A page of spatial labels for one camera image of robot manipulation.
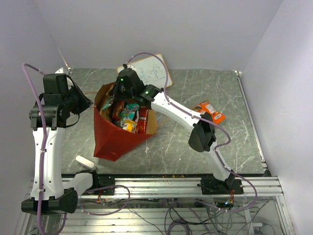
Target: gray marble surface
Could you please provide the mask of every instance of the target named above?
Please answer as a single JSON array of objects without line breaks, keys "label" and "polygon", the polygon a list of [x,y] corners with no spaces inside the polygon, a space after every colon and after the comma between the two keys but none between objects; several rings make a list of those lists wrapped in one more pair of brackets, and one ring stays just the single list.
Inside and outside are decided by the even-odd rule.
[{"label": "gray marble surface", "polygon": [[[171,70],[173,86],[167,94],[186,107],[208,99],[226,116],[220,125],[231,135],[229,145],[221,153],[229,166],[239,173],[263,173],[260,153],[251,128],[240,86],[233,71]],[[84,92],[98,91],[103,84],[116,80],[115,69],[73,69],[71,77]],[[95,94],[88,94],[94,100]],[[97,165],[98,173],[115,174],[187,174],[212,173],[210,166],[188,145],[185,129],[161,113],[156,114],[158,133],[116,162],[95,158],[93,109],[81,114],[79,124],[69,128],[65,138],[62,173],[75,173],[83,167],[75,161],[81,155]],[[226,141],[217,130],[218,143]]]}]

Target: red paper bag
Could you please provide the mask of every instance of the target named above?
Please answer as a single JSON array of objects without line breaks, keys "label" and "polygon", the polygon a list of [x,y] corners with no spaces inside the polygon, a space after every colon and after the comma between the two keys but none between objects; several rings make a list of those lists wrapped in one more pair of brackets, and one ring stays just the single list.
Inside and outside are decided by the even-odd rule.
[{"label": "red paper bag", "polygon": [[123,154],[150,138],[157,132],[157,120],[153,110],[149,110],[145,134],[134,134],[115,126],[100,115],[103,101],[108,98],[108,91],[114,83],[103,85],[94,100],[94,156],[116,161]]}]

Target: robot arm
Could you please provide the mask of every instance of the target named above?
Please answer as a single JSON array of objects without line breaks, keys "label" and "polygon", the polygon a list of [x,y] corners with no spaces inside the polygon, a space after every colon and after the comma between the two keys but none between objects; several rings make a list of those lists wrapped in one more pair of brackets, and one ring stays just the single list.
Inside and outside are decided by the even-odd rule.
[{"label": "robot arm", "polygon": [[[42,191],[43,214],[73,213],[77,207],[78,197],[93,186],[94,178],[97,176],[95,172],[81,172],[63,185],[62,144],[70,113],[79,117],[92,105],[92,101],[86,98],[71,78],[65,74],[47,74],[43,81],[45,92],[40,95],[40,98],[43,98],[45,102],[43,110],[47,126],[44,167],[40,169],[39,164],[44,132],[41,113],[36,103],[29,113],[36,151],[34,185],[30,199],[22,202],[22,211],[36,214],[39,192]],[[39,188],[40,171],[43,172],[42,190]]]},{"label": "robot arm", "polygon": [[185,127],[190,132],[189,146],[198,152],[203,152],[219,187],[230,189],[235,177],[230,174],[231,169],[219,150],[216,150],[218,155],[214,150],[217,145],[215,127],[198,119],[203,118],[213,122],[212,116],[209,113],[201,115],[169,97],[167,99],[161,89],[153,85],[145,86],[134,70],[125,64],[123,66],[124,70],[118,74],[111,95],[120,100],[133,99],[138,104],[161,112]]}]

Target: orange snack package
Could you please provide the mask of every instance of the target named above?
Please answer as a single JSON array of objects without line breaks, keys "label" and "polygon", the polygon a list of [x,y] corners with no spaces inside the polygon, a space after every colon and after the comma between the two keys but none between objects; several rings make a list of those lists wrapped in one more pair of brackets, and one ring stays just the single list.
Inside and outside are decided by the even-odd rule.
[{"label": "orange snack package", "polygon": [[192,108],[192,110],[201,114],[208,112],[209,114],[211,114],[213,122],[216,124],[219,124],[221,121],[225,120],[226,118],[224,114],[217,112],[215,108],[207,100],[201,102],[196,107]]}]

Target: whiteboard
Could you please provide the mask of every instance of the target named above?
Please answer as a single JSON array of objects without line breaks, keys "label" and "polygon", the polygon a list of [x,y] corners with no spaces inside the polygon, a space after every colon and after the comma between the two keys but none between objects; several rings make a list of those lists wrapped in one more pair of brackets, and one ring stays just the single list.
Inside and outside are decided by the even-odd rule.
[{"label": "whiteboard", "polygon": [[[165,63],[164,58],[161,54],[156,54],[156,56],[160,58],[163,63]],[[137,72],[139,78],[143,81],[145,85],[152,84],[158,88],[164,87],[166,81],[166,70],[164,69],[162,63],[154,56],[149,56],[140,60],[130,62],[128,65],[131,65],[132,69]],[[123,66],[120,66],[117,68],[117,72],[121,72],[123,69]],[[172,86],[172,84],[172,78],[168,73],[168,81],[166,87],[170,87]]]}]

